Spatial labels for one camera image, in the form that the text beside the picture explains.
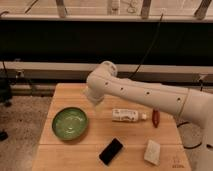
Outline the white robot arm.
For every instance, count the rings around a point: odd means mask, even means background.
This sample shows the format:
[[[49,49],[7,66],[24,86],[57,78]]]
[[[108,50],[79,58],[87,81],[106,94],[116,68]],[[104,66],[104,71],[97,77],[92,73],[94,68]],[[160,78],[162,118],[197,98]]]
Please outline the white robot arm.
[[[191,88],[137,82],[117,77],[111,61],[99,64],[87,77],[85,95],[98,105],[106,94],[179,116],[203,130],[196,171],[213,171],[213,94]]]

